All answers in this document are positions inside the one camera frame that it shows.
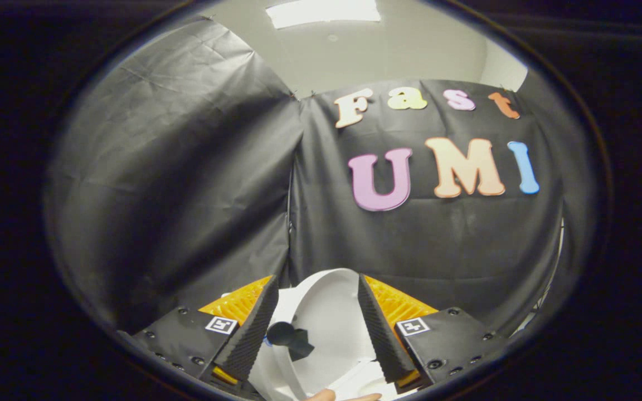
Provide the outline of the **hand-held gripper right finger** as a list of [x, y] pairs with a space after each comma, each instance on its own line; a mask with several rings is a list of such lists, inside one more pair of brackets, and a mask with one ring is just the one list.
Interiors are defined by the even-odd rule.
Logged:
[[357, 299], [385, 381], [450, 393], [504, 357], [508, 339], [459, 307], [443, 310], [360, 275]]

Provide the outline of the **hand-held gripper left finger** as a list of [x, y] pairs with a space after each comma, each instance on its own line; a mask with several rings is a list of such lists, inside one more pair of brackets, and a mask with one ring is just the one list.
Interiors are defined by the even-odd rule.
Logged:
[[132, 339], [198, 385], [258, 399], [250, 373], [278, 299], [277, 277], [263, 277], [204, 307], [180, 305]]

